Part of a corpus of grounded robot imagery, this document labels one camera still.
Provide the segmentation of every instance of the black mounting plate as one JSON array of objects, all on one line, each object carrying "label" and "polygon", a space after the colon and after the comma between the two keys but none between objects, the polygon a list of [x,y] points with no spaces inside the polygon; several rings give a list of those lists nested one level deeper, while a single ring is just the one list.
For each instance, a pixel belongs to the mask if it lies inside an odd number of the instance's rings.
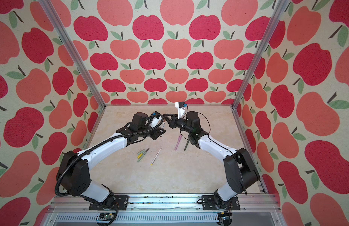
[{"label": "black mounting plate", "polygon": [[[202,199],[203,200],[213,200],[214,201],[214,196],[213,195],[203,195]],[[209,204],[209,203],[202,203],[202,208],[203,210],[219,210],[214,204]],[[240,203],[239,199],[237,196],[232,197],[232,204],[231,204],[231,210],[240,210]]]},{"label": "black mounting plate", "polygon": [[[114,197],[115,197],[115,201],[119,204],[118,210],[127,210],[129,196],[127,196],[127,195],[115,195]],[[98,206],[94,203],[94,204],[90,204],[89,210],[104,210],[105,211],[107,209],[104,209],[103,207]]]}]

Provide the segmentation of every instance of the beige marble surface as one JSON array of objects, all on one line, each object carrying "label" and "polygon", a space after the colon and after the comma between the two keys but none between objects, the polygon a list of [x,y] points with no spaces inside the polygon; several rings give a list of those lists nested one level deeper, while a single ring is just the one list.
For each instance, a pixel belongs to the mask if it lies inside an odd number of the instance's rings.
[{"label": "beige marble surface", "polygon": [[[91,141],[91,146],[111,136],[115,131],[132,120],[136,112],[150,115],[176,114],[175,106],[107,106],[103,118]],[[189,111],[206,115],[211,124],[214,139],[236,149],[243,147],[240,134],[230,106],[189,106]],[[201,126],[209,131],[207,120],[199,115]],[[116,151],[96,165],[90,172],[91,179],[112,189],[115,193],[212,193],[226,182],[223,162],[211,154],[189,144],[182,138],[177,151],[174,150],[179,129],[171,129],[165,124],[166,133],[153,141],[131,144]],[[137,152],[149,148],[143,159],[137,162]],[[162,151],[155,163],[150,163]],[[248,193],[259,193],[255,183]]]}]

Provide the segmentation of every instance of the patterned wall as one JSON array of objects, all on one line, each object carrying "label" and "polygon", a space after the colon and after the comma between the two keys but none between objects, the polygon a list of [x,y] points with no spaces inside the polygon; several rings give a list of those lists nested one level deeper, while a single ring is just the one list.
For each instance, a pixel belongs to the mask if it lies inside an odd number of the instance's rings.
[{"label": "patterned wall", "polygon": [[[231,104],[276,3],[63,2],[71,18],[62,20],[72,21],[63,24],[83,44],[79,52],[88,48],[83,61],[92,75],[100,75],[97,88],[107,104]],[[67,55],[63,50],[62,58]]]},{"label": "patterned wall", "polygon": [[53,30],[38,2],[0,1],[0,226],[40,224],[61,152],[81,150],[100,110]]},{"label": "patterned wall", "polygon": [[349,0],[294,0],[281,23],[240,122],[288,226],[349,226]]}]

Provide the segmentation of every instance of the apple print wallpaper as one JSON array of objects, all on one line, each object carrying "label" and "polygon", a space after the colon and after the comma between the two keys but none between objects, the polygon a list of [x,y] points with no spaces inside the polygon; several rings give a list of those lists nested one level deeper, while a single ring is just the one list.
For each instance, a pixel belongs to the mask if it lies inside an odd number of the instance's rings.
[{"label": "apple print wallpaper", "polygon": [[[52,2],[72,24],[65,4]],[[65,51],[38,2],[0,1],[0,226],[39,225],[62,152],[81,150],[98,117]]]},{"label": "apple print wallpaper", "polygon": [[[100,77],[108,105],[232,104],[276,7],[267,0],[62,2],[72,21],[63,24],[75,46],[88,50],[82,59]],[[273,48],[285,24],[276,33]],[[68,56],[64,47],[59,56]]]},{"label": "apple print wallpaper", "polygon": [[349,0],[293,0],[280,24],[240,123],[288,226],[349,226]]}]

